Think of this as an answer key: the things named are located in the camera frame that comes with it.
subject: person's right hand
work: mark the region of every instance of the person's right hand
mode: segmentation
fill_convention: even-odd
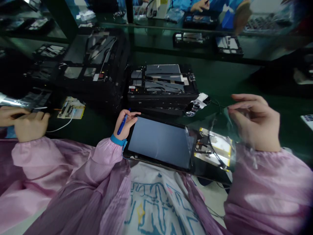
[[[40,139],[46,133],[49,113],[38,112],[24,115],[14,122],[14,130],[19,142]]]
[[[191,12],[194,12],[196,10],[203,12],[202,9],[210,9],[210,1],[208,0],[200,0],[199,2],[195,3],[194,5],[192,5],[191,7]]]
[[[280,114],[261,96],[233,94],[231,97],[239,103],[228,106],[228,113],[238,125],[243,140],[257,151],[279,152]],[[236,109],[247,112],[250,119]]]
[[[122,129],[122,132],[118,135],[117,132],[118,132],[118,129],[120,128],[120,125],[125,117],[125,115],[127,114],[127,119],[126,119],[126,122],[125,122],[125,125]],[[135,116],[136,115],[140,115],[141,113],[139,112],[130,112],[129,110],[127,109],[123,109],[118,118],[117,118],[117,121],[116,121],[116,125],[115,125],[115,130],[114,130],[114,136],[119,139],[119,140],[124,140],[128,137],[129,135],[129,130],[131,128],[132,125],[134,125],[136,123],[136,121],[138,120],[138,118],[136,118]]]

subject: white cable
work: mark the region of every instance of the white cable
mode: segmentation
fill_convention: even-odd
[[[39,107],[39,108],[34,108],[34,109],[45,109],[45,108],[48,108],[48,107]]]
[[[75,112],[76,112],[76,109],[73,109],[73,111],[72,111],[73,115],[72,115],[72,117],[71,117],[71,120],[70,120],[67,124],[65,124],[64,126],[60,127],[59,129],[56,129],[56,130],[54,130],[54,131],[46,131],[46,132],[55,132],[55,131],[58,131],[58,130],[62,129],[63,127],[67,126],[67,125],[72,121]]]

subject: black tablet frame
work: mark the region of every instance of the black tablet frame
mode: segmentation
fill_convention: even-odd
[[[152,121],[164,123],[164,124],[167,124],[167,125],[170,125],[170,126],[175,126],[175,127],[181,128],[181,129],[185,129],[186,128],[185,125],[181,125],[181,124],[177,124],[177,123],[170,123],[170,122],[167,122],[167,121],[164,121],[164,120],[161,120],[161,119],[157,119],[157,118],[154,118],[154,117],[151,117],[151,116],[148,116],[148,115],[142,114],[142,115],[138,115],[138,116],[141,117],[141,118],[152,120]],[[157,160],[157,159],[154,159],[154,158],[151,158],[151,157],[148,157],[148,156],[145,156],[145,155],[142,155],[142,154],[139,154],[139,153],[136,153],[136,152],[128,150],[128,147],[129,147],[129,144],[130,144],[130,140],[131,140],[131,136],[133,134],[135,125],[133,125],[130,128],[130,130],[129,130],[129,135],[127,137],[127,144],[126,144],[124,152],[123,152],[123,156],[125,158],[130,158],[131,156],[133,156],[133,157],[136,156],[135,159],[139,160],[139,161],[147,162],[149,164],[153,164],[153,165],[157,165],[157,166],[159,165],[160,167],[171,168],[171,169],[174,169],[174,170],[177,170],[177,171],[181,171],[181,172],[192,173],[192,157],[193,157],[193,150],[195,149],[195,145],[196,145],[196,141],[197,141],[196,138],[194,138],[194,142],[193,142],[192,153],[190,155],[190,160],[189,160],[189,168],[183,168],[183,167],[175,166],[173,164],[166,163],[166,162],[163,162],[163,161],[160,161],[160,160]]]

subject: hand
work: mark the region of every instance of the hand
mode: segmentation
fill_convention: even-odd
[[[125,117],[125,115],[128,115],[127,116],[127,120],[126,120],[126,123],[122,129],[122,132],[117,135],[117,131],[118,129],[120,128],[120,125]],[[119,139],[119,140],[123,140],[123,139],[126,139],[129,135],[129,130],[131,128],[132,125],[134,125],[136,123],[136,121],[138,120],[138,118],[135,117],[135,115],[138,114],[140,115],[141,113],[138,113],[138,112],[130,112],[129,110],[127,109],[123,109],[118,118],[117,118],[117,121],[116,121],[116,125],[115,125],[115,130],[114,130],[114,136]]]
[[[24,108],[2,106],[0,108],[0,127],[13,126],[17,114],[29,114]]]
[[[19,142],[40,139],[46,133],[50,114],[38,112],[15,120],[14,129]]]
[[[235,35],[239,35],[248,23],[252,11],[250,10],[250,1],[244,0],[237,8],[234,17]]]
[[[279,113],[271,109],[261,96],[238,94],[231,97],[239,103],[228,106],[228,113],[238,125],[243,140],[255,150],[279,152]],[[236,109],[248,113],[250,120]]]
[[[194,5],[192,5],[191,7],[191,12],[194,12],[196,10],[203,12],[202,9],[210,9],[210,1],[208,0],[200,0],[199,2],[195,3]]]

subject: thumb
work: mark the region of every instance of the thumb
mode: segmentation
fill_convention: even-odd
[[[138,118],[133,118],[132,120],[130,120],[129,122],[125,123],[125,126],[130,129],[132,127],[132,125],[134,125],[136,123],[136,121],[138,120]]]

